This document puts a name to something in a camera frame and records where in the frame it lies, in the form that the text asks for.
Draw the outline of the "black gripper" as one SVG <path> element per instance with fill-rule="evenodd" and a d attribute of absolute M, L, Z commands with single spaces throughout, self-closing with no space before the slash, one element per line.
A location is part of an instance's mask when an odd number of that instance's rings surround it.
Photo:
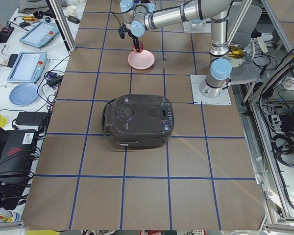
<path fill-rule="evenodd" d="M 133 51 L 134 52 L 140 52 L 140 46 L 139 46 L 139 39 L 136 36 L 132 37 L 133 40 Z"/>

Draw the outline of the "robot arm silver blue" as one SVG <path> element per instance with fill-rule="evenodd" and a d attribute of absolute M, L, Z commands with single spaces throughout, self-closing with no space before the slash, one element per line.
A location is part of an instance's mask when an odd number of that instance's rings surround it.
<path fill-rule="evenodd" d="M 181 5 L 157 10 L 148 0 L 122 0 L 120 14 L 123 23 L 119 34 L 125 33 L 133 40 L 133 51 L 141 53 L 144 50 L 139 38 L 146 31 L 152 31 L 182 23 L 184 31 L 189 33 L 211 32 L 210 72 L 200 84 L 199 91 L 208 98 L 221 94 L 222 87 L 230 77 L 232 70 L 229 62 L 229 44 L 238 30 L 251 1 L 241 2 L 231 25 L 228 24 L 232 0 L 189 0 Z"/>

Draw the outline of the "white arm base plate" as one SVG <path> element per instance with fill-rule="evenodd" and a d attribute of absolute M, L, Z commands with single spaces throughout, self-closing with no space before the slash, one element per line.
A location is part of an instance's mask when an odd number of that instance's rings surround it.
<path fill-rule="evenodd" d="M 206 75 L 190 75 L 193 103 L 197 105 L 231 105 L 226 83 L 220 88 L 206 84 Z"/>

